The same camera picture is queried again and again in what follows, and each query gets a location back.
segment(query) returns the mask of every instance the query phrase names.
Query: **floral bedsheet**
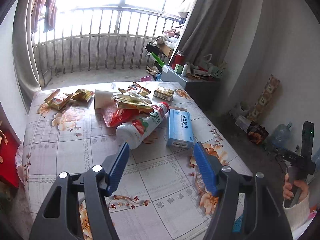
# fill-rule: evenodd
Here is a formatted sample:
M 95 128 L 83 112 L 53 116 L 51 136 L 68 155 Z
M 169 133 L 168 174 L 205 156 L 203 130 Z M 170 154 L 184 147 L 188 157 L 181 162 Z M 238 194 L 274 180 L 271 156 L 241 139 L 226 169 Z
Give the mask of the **floral bedsheet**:
M 74 92 L 78 88 L 126 88 L 132 82 L 91 84 L 61 88 Z M 159 86 L 175 90 L 169 103 L 190 112 L 194 139 L 203 143 L 207 152 L 228 163 L 238 173 L 252 175 L 223 135 L 177 82 L 141 82 L 153 97 Z M 85 172 L 101 164 L 107 155 L 117 152 L 115 129 L 107 128 L 94 98 L 88 104 L 69 103 L 64 111 L 49 109 L 44 99 L 53 90 L 34 95 L 23 144 L 25 190 L 32 217 L 56 177 L 62 171 Z M 203 239 L 217 199 L 206 190 L 201 180 L 193 149 L 166 147 L 167 120 L 144 142 L 130 152 L 130 158 L 118 190 L 106 198 L 109 212 L 120 239 Z M 79 194 L 80 218 L 85 240 L 91 240 L 84 194 Z M 236 218 L 243 212 L 244 195 L 239 195 Z

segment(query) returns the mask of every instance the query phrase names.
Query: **hand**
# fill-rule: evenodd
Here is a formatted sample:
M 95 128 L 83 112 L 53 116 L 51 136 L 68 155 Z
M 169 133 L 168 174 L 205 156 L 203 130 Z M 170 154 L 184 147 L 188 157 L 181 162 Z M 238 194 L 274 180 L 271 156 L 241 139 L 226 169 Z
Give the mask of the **hand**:
M 309 186 L 303 180 L 295 180 L 293 183 L 297 187 L 301 188 L 301 194 L 299 197 L 299 202 L 301 202 L 308 196 Z M 284 186 L 283 186 L 283 192 L 282 192 L 282 195 L 285 199 L 290 200 L 294 196 L 291 189 L 292 189 L 292 184 L 289 182 L 289 174 L 287 173 L 284 176 Z

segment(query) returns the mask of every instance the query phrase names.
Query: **plastic basket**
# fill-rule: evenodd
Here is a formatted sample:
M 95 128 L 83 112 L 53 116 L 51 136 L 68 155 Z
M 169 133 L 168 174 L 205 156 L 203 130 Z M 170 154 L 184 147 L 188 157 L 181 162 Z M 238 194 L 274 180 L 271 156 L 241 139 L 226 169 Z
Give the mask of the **plastic basket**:
M 222 78 L 223 69 L 213 66 L 211 69 L 211 76 L 215 78 Z

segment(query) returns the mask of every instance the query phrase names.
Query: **balcony railing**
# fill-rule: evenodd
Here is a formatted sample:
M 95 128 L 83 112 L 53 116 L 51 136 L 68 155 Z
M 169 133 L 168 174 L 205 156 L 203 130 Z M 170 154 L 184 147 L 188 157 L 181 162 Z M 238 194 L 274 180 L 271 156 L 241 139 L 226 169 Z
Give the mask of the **balcony railing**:
M 77 8 L 58 14 L 55 29 L 43 33 L 41 17 L 32 37 L 41 86 L 52 73 L 147 66 L 146 44 L 179 21 L 180 17 L 141 8 Z

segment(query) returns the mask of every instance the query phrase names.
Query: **sleeve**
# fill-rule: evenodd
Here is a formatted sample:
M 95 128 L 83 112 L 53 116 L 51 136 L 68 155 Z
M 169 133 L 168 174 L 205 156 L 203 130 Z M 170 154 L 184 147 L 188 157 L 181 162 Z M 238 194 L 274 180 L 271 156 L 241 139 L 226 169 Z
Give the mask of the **sleeve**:
M 300 203 L 294 205 L 291 208 L 285 208 L 283 204 L 282 207 L 284 209 L 285 215 L 287 216 L 291 231 L 294 231 L 298 227 L 303 225 L 308 219 L 308 216 L 310 214 L 309 194 L 306 196 L 304 200 L 302 200 Z

